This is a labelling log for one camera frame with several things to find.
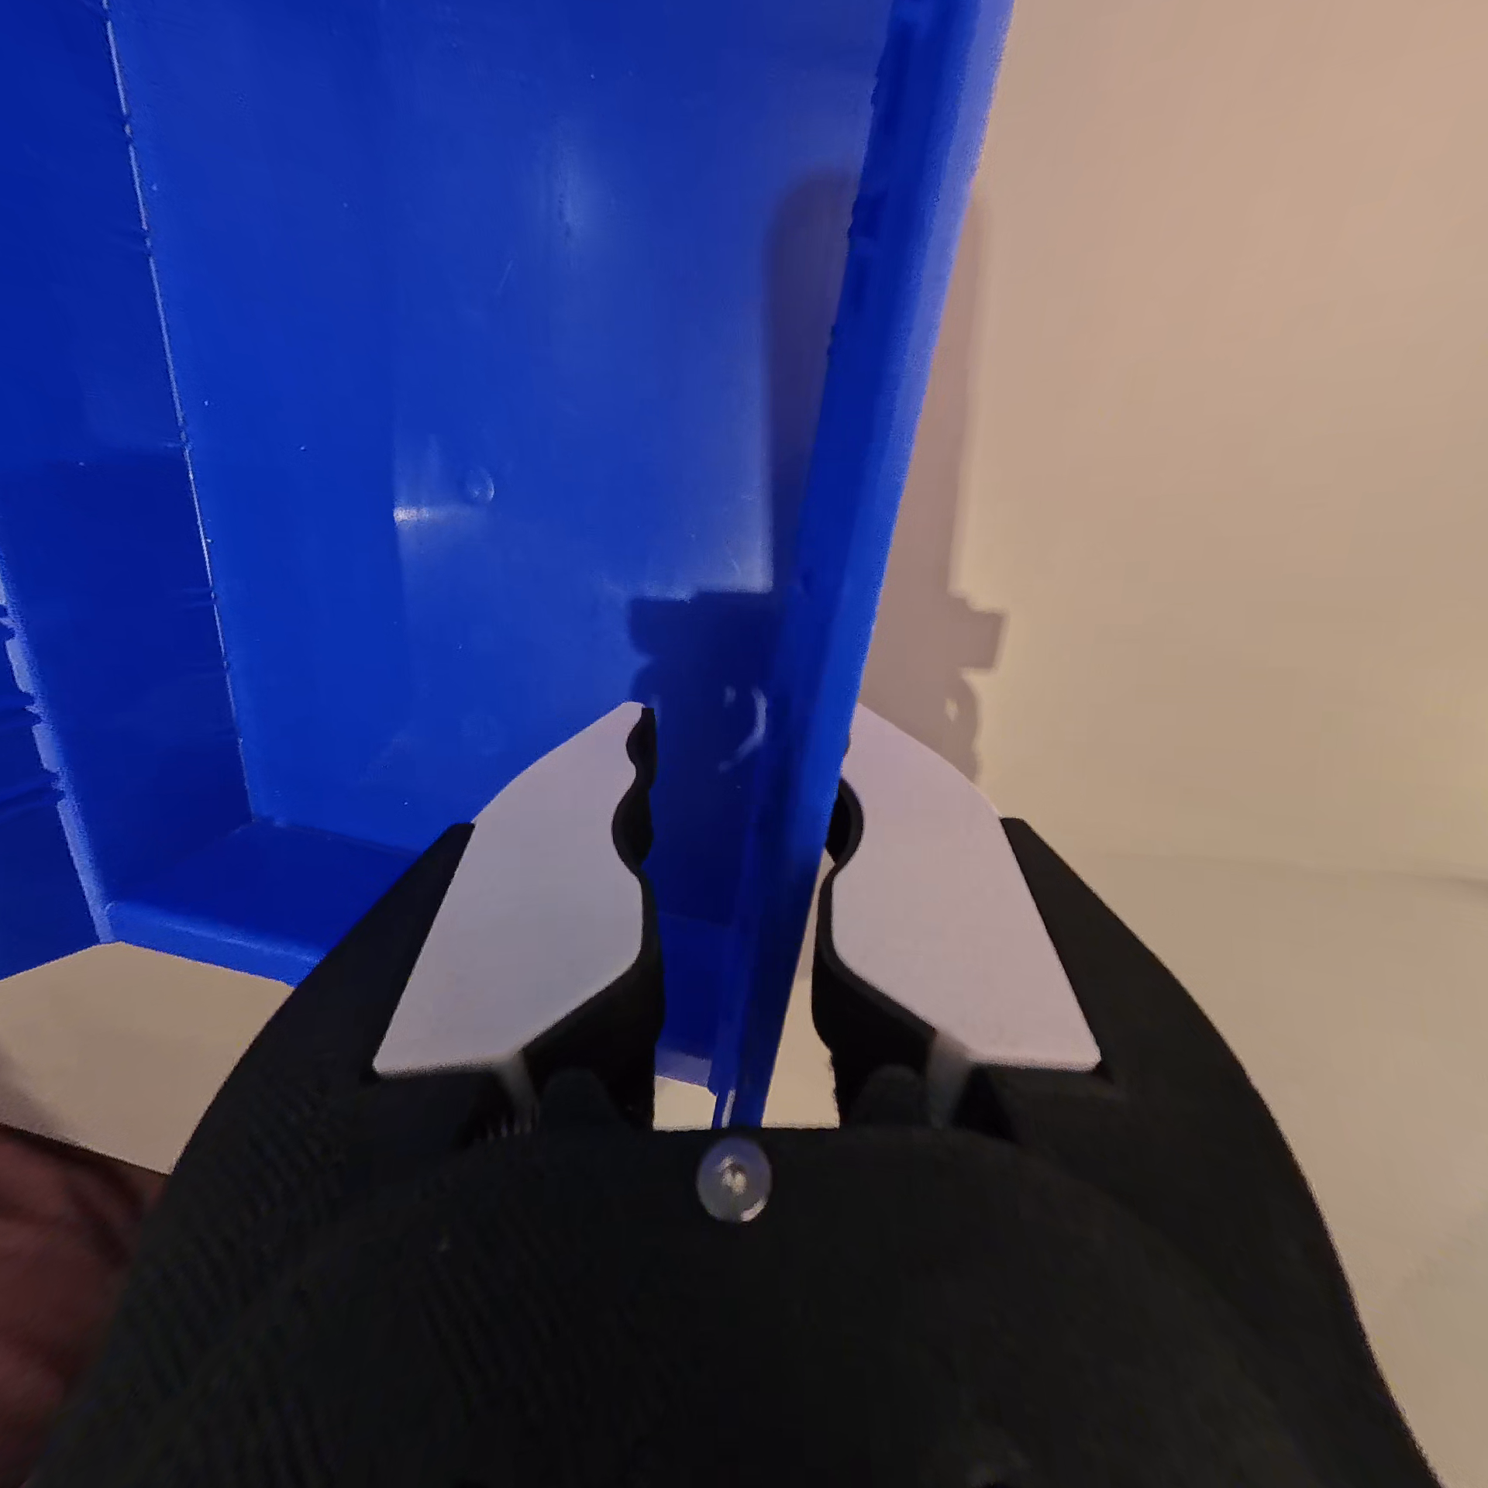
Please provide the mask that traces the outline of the blue plastic bin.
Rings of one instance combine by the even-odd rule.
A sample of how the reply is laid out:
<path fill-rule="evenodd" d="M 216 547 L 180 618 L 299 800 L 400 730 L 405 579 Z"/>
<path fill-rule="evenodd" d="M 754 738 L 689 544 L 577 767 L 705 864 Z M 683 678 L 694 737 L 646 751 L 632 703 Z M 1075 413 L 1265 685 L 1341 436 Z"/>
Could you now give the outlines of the blue plastic bin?
<path fill-rule="evenodd" d="M 3 976 L 297 981 L 634 700 L 758 1119 L 1009 19 L 3 3 Z"/>

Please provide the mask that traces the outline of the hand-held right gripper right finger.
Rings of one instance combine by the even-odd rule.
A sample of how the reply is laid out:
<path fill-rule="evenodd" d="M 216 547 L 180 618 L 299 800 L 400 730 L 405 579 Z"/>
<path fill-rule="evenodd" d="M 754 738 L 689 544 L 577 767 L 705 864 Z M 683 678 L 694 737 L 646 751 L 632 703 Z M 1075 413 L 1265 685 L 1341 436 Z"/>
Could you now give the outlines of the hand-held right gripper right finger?
<path fill-rule="evenodd" d="M 811 1022 L 845 1121 L 887 1068 L 946 1125 L 985 1068 L 1102 1052 L 990 800 L 869 708 L 848 728 L 811 944 Z"/>

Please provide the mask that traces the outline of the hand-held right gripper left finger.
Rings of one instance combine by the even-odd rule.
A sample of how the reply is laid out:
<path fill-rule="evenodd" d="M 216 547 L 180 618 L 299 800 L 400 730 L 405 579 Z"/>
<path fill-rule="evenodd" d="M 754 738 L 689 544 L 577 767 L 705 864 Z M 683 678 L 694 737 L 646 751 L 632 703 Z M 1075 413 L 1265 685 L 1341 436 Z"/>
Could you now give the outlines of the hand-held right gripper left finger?
<path fill-rule="evenodd" d="M 645 861 L 657 717 L 629 700 L 513 776 L 471 836 L 373 1059 L 382 1079 L 485 1072 L 519 1121 L 588 1072 L 653 1121 L 664 1022 Z"/>

